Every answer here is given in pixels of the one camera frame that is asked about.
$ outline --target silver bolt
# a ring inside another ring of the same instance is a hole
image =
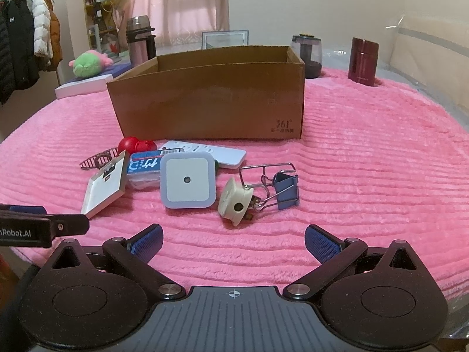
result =
[[[182,291],[182,287],[179,284],[167,283],[160,286],[158,291],[166,296],[177,295]]]
[[[294,283],[287,287],[287,291],[292,295],[299,296],[306,295],[310,291],[310,288],[306,284]]]

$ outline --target green plush toy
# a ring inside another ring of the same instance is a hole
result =
[[[103,71],[106,66],[112,65],[113,60],[107,54],[98,53],[95,50],[88,50],[81,54],[76,60],[70,61],[69,66],[73,67],[73,74],[80,78],[90,78]]]

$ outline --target green object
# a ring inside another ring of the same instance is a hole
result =
[[[81,54],[73,63],[73,74],[81,78],[89,78],[102,70],[101,60],[93,53]]]

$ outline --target white remote control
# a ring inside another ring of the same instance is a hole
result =
[[[244,158],[246,157],[245,150],[238,150],[235,148],[217,147],[214,145],[194,144],[179,142],[177,140],[170,140],[163,144],[162,150],[170,148],[182,148],[184,152],[208,152],[217,160],[220,168],[236,169],[239,168]]]

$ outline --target pink thermos bottle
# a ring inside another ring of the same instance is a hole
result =
[[[349,79],[367,86],[374,86],[378,65],[376,42],[353,38],[350,51]]]

